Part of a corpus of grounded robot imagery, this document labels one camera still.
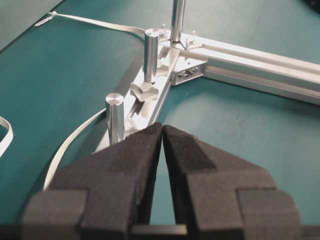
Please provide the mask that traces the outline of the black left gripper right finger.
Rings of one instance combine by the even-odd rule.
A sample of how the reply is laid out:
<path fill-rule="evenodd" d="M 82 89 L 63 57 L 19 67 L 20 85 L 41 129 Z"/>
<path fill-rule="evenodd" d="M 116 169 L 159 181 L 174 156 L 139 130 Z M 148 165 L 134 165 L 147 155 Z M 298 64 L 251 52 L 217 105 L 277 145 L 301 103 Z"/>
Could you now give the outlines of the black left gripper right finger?
<path fill-rule="evenodd" d="M 193 240 L 300 240 L 292 197 L 264 168 L 170 125 L 162 129 L 175 220 Z"/>

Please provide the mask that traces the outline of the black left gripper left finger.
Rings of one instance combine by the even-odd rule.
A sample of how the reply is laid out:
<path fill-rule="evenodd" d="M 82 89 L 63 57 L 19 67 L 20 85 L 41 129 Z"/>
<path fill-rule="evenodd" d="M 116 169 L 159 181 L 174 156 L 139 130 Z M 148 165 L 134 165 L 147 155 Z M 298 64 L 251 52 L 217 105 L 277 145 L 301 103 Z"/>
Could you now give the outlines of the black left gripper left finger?
<path fill-rule="evenodd" d="M 59 168 L 23 216 L 26 240 L 126 240 L 148 223 L 162 144 L 154 123 L 125 140 Z"/>

